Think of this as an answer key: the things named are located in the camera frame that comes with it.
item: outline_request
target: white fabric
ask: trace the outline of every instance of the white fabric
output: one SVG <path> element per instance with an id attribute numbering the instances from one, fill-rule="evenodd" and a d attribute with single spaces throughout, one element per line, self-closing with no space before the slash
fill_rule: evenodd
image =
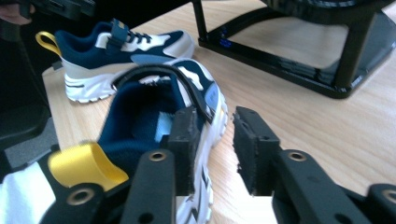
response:
<path id="1" fill-rule="evenodd" d="M 0 224 L 36 224 L 55 202 L 37 162 L 6 175 L 0 184 Z"/>

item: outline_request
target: black stand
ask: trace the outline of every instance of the black stand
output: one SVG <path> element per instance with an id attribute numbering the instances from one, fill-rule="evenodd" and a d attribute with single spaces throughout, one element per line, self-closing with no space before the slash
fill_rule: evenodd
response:
<path id="1" fill-rule="evenodd" d="M 192 2 L 201 47 L 212 49 L 217 53 L 332 98 L 347 98 L 364 78 L 389 55 L 395 46 L 395 23 L 380 9 L 392 1 L 374 1 L 370 5 L 366 4 L 369 6 L 364 5 L 363 7 L 357 4 L 352 9 L 348 7 L 323 9 L 301 4 L 302 6 L 298 6 L 301 10 L 297 13 L 289 11 L 291 7 L 289 5 L 297 5 L 297 3 L 286 1 L 283 5 L 279 4 L 272 8 L 263 7 L 248 12 L 210 32 L 205 27 L 205 16 L 201 1 L 194 0 Z M 309 9 L 313 8 L 317 12 L 309 13 Z M 348 34 L 339 61 L 327 68 L 316 68 L 253 49 L 228 39 L 254 23 L 289 15 L 319 24 L 346 25 Z"/>

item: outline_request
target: white sneaker sole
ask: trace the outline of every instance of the white sneaker sole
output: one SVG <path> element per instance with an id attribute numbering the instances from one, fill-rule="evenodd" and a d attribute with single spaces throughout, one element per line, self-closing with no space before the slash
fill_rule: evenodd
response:
<path id="1" fill-rule="evenodd" d="M 189 37 L 191 43 L 194 43 L 192 37 L 190 35 Z M 189 45 L 187 50 L 172 61 L 179 58 L 191 58 L 194 49 L 194 44 Z M 82 104 L 96 102 L 116 93 L 112 88 L 113 81 L 125 71 L 137 66 L 136 63 L 118 63 L 105 65 L 96 69 L 87 69 L 70 63 L 63 58 L 62 64 L 66 71 L 64 75 L 66 95 L 70 100 Z"/>
<path id="2" fill-rule="evenodd" d="M 219 93 L 219 104 L 212 125 L 206 123 L 202 130 L 194 165 L 195 193 L 189 197 L 177 197 L 177 223 L 196 224 L 210 220 L 213 203 L 213 190 L 208 175 L 207 161 L 210 150 L 224 135 L 228 122 L 228 107 L 223 94 Z"/>

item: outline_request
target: black metal bracket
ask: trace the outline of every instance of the black metal bracket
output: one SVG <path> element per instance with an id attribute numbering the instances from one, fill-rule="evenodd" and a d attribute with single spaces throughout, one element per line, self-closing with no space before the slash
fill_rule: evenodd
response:
<path id="1" fill-rule="evenodd" d="M 198 41 L 201 47 L 214 50 L 217 53 L 257 67 L 270 74 L 282 77 L 332 98 L 347 98 L 361 84 L 364 78 L 383 62 L 395 47 L 396 25 L 378 9 L 379 7 L 390 4 L 392 1 L 389 0 L 373 1 L 368 7 L 361 7 L 363 4 L 356 4 L 357 9 L 349 9 L 348 7 L 344 9 L 340 7 L 331 10 L 329 7 L 323 7 L 325 8 L 323 9 L 309 6 L 309 4 L 301 4 L 297 6 L 299 10 L 292 11 L 293 13 L 295 11 L 300 12 L 297 13 L 298 15 L 292 16 L 298 16 L 307 21 L 315 22 L 317 20 L 317 23 L 320 24 L 324 22 L 326 22 L 325 24 L 340 22 L 338 24 L 348 27 L 348 35 L 341 58 L 338 62 L 326 68 L 316 68 L 298 63 L 229 40 L 229 37 L 259 21 L 268 21 L 289 16 L 291 12 L 287 11 L 287 9 L 294 8 L 289 6 L 294 1 L 282 1 L 279 4 L 274 4 L 272 6 L 274 8 L 263 7 L 250 11 L 222 24 L 210 32 L 206 30 L 201 0 L 193 0 L 192 2 L 199 33 Z M 306 12 L 316 10 L 322 12 L 322 15 L 329 13 L 329 16 L 327 14 L 326 16 L 322 16 L 327 21 L 318 18 L 318 14 L 320 13 L 302 13 L 304 12 L 304 8 Z M 338 15 L 339 17 L 337 17 L 330 12 L 336 15 L 344 13 L 348 16 Z M 311 14 L 313 14 L 313 18 L 306 17 L 306 15 Z M 341 23 L 341 21 L 351 18 L 354 19 L 353 22 Z"/>
<path id="2" fill-rule="evenodd" d="M 56 202 L 40 221 L 46 223 L 175 223 L 176 175 L 171 151 L 157 149 L 140 158 L 134 179 L 104 192 L 96 184 L 70 189 L 51 177 L 45 158 L 41 161 Z"/>
<path id="3" fill-rule="evenodd" d="M 396 223 L 396 186 L 375 184 L 363 197 L 336 185 L 307 153 L 282 150 L 257 112 L 238 106 L 233 123 L 238 172 L 249 193 L 273 196 L 278 223 Z"/>

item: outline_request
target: black plastic part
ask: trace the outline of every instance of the black plastic part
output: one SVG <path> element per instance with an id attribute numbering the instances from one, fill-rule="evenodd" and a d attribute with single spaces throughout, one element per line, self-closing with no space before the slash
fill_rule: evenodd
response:
<path id="1" fill-rule="evenodd" d="M 30 19 L 30 6 L 46 14 L 55 13 L 69 20 L 78 21 L 81 14 L 93 16 L 96 3 L 92 0 L 17 0 L 20 14 Z"/>
<path id="2" fill-rule="evenodd" d="M 373 223 L 396 223 L 396 186 L 372 185 L 364 205 L 363 211 Z"/>
<path id="3" fill-rule="evenodd" d="M 197 112 L 192 106 L 176 112 L 170 135 L 162 148 L 170 150 L 176 161 L 176 193 L 187 196 L 194 192 L 194 161 L 200 141 L 197 127 Z"/>
<path id="4" fill-rule="evenodd" d="M 105 197 L 101 186 L 79 184 L 56 192 L 56 202 L 41 220 L 41 224 L 104 223 L 99 207 Z"/>
<path id="5" fill-rule="evenodd" d="M 372 185 L 363 197 L 336 185 L 307 153 L 282 150 L 255 111 L 238 106 L 233 122 L 238 172 L 249 193 L 273 196 L 278 223 L 396 223 L 396 186 Z"/>
<path id="6" fill-rule="evenodd" d="M 0 38 L 9 42 L 21 40 L 21 27 L 8 21 L 0 20 Z"/>
<path id="7" fill-rule="evenodd" d="M 41 134 L 49 117 L 43 105 L 22 106 L 0 114 L 0 151 Z"/>
<path id="8" fill-rule="evenodd" d="M 271 162 L 281 150 L 280 141 L 257 112 L 238 106 L 233 117 L 238 173 L 250 194 L 271 196 L 275 183 Z"/>
<path id="9" fill-rule="evenodd" d="M 10 4 L 18 4 L 18 0 L 0 0 L 0 6 L 10 5 Z"/>
<path id="10" fill-rule="evenodd" d="M 371 223 L 310 155 L 283 150 L 276 157 L 276 170 L 299 214 L 295 223 Z M 276 211 L 277 217 L 287 215 Z"/>
<path id="11" fill-rule="evenodd" d="M 139 162 L 120 223 L 175 223 L 175 159 L 164 149 Z"/>
<path id="12" fill-rule="evenodd" d="M 193 2 L 199 45 L 337 99 L 347 98 L 356 90 L 395 46 L 396 25 L 380 11 L 393 0 L 348 1 L 345 2 L 348 7 L 339 1 L 268 2 L 272 8 L 250 11 L 210 32 L 206 31 L 202 4 Z M 327 68 L 316 68 L 228 39 L 254 23 L 285 16 L 319 24 L 346 25 L 348 35 L 340 60 Z"/>

